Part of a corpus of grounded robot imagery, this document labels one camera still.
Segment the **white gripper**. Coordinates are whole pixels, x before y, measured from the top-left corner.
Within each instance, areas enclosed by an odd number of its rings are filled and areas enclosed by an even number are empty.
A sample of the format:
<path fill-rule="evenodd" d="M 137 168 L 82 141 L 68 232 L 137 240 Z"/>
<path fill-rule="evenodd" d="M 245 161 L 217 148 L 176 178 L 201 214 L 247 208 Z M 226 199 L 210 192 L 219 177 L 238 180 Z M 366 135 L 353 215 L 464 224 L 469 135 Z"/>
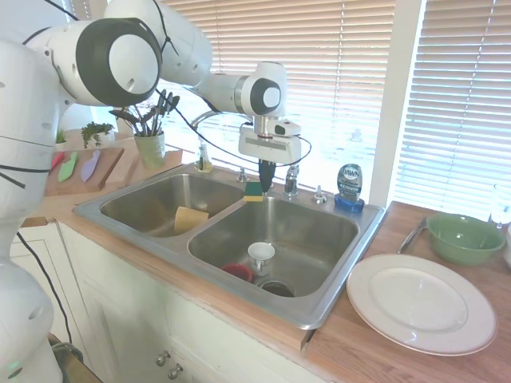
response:
<path fill-rule="evenodd" d="M 252 128 L 240 128 L 239 152 L 259 159 L 259 182 L 267 193 L 275 176 L 276 163 L 291 164 L 301 158 L 302 145 L 297 136 L 261 138 Z"/>

